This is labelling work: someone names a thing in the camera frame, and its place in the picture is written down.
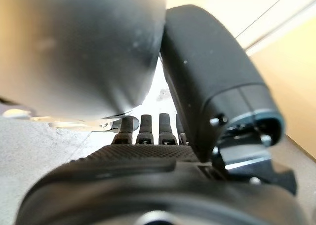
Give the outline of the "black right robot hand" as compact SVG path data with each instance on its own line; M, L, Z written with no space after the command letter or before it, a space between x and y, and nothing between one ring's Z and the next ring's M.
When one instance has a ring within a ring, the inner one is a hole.
M306 225L293 170L268 150L285 123L268 86L229 31L195 5L166 12L160 49L178 136L143 115L113 142L42 177L17 225Z

